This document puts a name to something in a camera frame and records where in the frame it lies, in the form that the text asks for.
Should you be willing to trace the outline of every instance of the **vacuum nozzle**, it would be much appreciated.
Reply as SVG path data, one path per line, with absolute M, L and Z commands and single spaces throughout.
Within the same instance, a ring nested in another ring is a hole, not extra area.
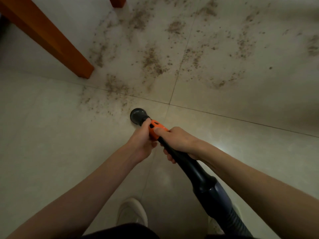
M 150 118 L 146 111 L 142 108 L 135 108 L 131 111 L 131 114 L 130 114 L 130 119 L 133 123 L 141 126 L 143 124 L 143 122 Z

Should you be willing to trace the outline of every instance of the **person's left hand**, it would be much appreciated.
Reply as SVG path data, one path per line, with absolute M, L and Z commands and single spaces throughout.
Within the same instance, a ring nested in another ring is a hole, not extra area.
M 152 149 L 157 146 L 157 142 L 152 140 L 149 135 L 148 126 L 150 124 L 151 119 L 148 118 L 140 128 L 135 130 L 127 142 L 127 145 L 134 149 L 130 158 L 137 163 L 146 159 L 151 154 Z

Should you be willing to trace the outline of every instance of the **vacuum cleaner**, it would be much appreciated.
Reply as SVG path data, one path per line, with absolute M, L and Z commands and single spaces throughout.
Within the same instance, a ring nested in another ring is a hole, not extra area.
M 135 108 L 130 114 L 131 121 L 139 126 L 148 118 L 150 117 L 142 108 Z M 187 153 L 171 148 L 162 137 L 156 135 L 154 132 L 154 128 L 156 127 L 168 131 L 162 124 L 152 120 L 149 125 L 150 136 L 164 146 L 167 152 L 185 172 L 193 185 L 194 194 L 206 213 L 217 221 L 225 234 L 253 237 L 241 218 L 234 211 L 229 196 L 217 179 L 206 173 L 200 164 Z

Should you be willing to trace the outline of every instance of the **wooden leg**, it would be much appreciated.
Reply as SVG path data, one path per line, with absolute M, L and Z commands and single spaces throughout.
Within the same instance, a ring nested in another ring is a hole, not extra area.
M 126 0 L 110 0 L 112 7 L 122 8 L 126 2 Z
M 31 0 L 0 0 L 0 13 L 77 76 L 90 78 L 94 67 Z

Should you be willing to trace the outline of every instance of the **orange plastic part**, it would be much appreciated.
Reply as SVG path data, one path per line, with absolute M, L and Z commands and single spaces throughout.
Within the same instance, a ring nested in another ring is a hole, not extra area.
M 166 127 L 164 127 L 162 124 L 160 124 L 158 121 L 152 120 L 152 121 L 151 121 L 151 124 L 150 124 L 149 127 L 148 127 L 148 130 L 149 130 L 149 132 L 150 132 L 150 136 L 151 136 L 153 139 L 155 139 L 155 140 L 157 140 L 157 139 L 159 138 L 159 136 L 154 132 L 154 129 L 155 129 L 156 127 L 163 128 L 163 129 L 165 129 L 166 131 L 168 131 L 168 129 L 167 129 Z

